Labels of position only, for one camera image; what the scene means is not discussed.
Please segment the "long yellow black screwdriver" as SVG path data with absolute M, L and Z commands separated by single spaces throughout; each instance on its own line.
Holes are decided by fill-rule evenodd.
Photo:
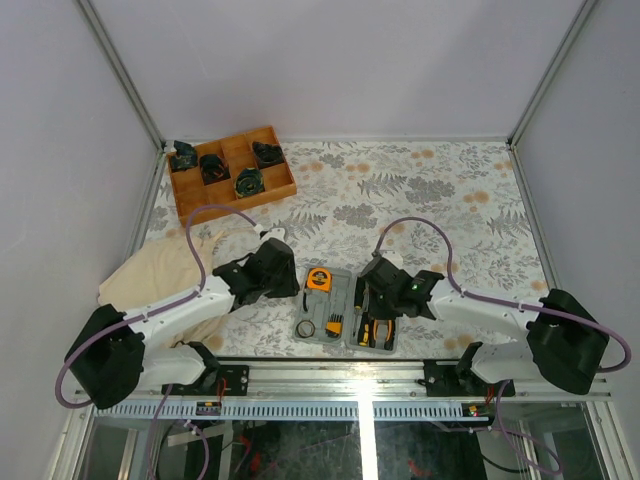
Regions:
M 361 310 L 363 308 L 365 293 L 366 293 L 366 284 L 365 283 L 357 284 L 354 291 L 354 308 L 356 310 Z

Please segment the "orange tape measure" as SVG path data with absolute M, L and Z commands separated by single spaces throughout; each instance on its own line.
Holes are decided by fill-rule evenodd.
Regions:
M 302 309 L 309 311 L 308 298 L 312 293 L 329 295 L 332 286 L 332 274 L 324 267 L 311 268 L 307 274 L 303 289 Z

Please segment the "short yellow black screwdriver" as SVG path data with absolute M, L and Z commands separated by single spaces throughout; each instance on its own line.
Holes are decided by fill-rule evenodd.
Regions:
M 358 333 L 356 336 L 357 344 L 359 346 L 367 347 L 371 345 L 371 325 L 370 320 L 362 320 L 359 325 Z

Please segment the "orange black pliers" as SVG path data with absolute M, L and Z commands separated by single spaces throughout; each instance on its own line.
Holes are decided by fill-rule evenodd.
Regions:
M 395 346 L 395 331 L 396 322 L 394 320 L 374 320 L 369 346 L 374 349 L 392 351 Z

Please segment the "orange hex key set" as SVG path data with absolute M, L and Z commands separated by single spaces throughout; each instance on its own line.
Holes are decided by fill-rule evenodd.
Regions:
M 331 314 L 326 326 L 325 332 L 330 338 L 338 338 L 342 334 L 344 316 L 340 314 Z

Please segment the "grey plastic tool case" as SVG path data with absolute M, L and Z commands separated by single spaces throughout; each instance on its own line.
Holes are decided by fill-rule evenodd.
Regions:
M 324 267 L 332 274 L 332 286 L 329 295 L 321 293 L 312 293 L 308 298 L 309 311 L 305 313 L 302 309 L 303 289 L 307 274 L 311 268 Z M 363 347 L 357 344 L 357 333 L 360 322 L 362 320 L 374 319 L 369 315 L 369 290 L 366 286 L 364 306 L 361 310 L 354 308 L 354 291 L 357 284 L 362 284 L 357 275 L 344 269 L 327 266 L 310 266 L 306 269 L 302 286 L 300 289 L 299 299 L 297 301 L 297 310 L 294 316 L 292 327 L 292 338 L 295 341 L 306 342 L 309 344 L 323 346 L 338 346 L 340 344 L 361 352 L 370 352 L 380 355 L 391 355 L 397 350 L 397 329 L 395 331 L 395 346 L 392 351 L 383 349 L 374 349 L 370 346 Z M 330 338 L 325 332 L 326 323 L 331 314 L 340 314 L 344 316 L 342 334 L 338 338 Z M 316 327 L 315 335 L 311 338 L 301 339 L 296 335 L 295 329 L 301 320 L 310 320 Z

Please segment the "black tape roll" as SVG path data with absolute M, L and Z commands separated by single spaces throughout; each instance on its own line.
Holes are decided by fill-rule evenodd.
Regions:
M 301 339 L 311 338 L 315 335 L 316 327 L 310 320 L 301 320 L 296 325 L 296 335 Z

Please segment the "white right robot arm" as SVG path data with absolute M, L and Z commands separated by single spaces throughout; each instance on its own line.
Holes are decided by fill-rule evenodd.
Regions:
M 377 254 L 358 277 L 356 297 L 370 318 L 402 316 L 454 321 L 496 332 L 508 342 L 470 344 L 456 369 L 458 387 L 478 394 L 512 379 L 544 379 L 571 394 L 590 389 L 609 342 L 607 333 L 569 293 L 553 289 L 528 303 L 473 293 L 439 272 L 410 275 Z

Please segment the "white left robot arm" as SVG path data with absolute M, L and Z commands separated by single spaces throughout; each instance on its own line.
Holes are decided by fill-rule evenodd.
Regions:
M 262 297 L 290 298 L 298 292 L 294 253 L 284 229 L 263 231 L 255 252 L 214 269 L 190 289 L 131 312 L 111 304 L 97 308 L 62 370 L 73 374 L 98 409 L 113 407 L 138 390 L 221 394 L 231 381 L 208 348 L 196 341 L 171 347 L 169 341 Z

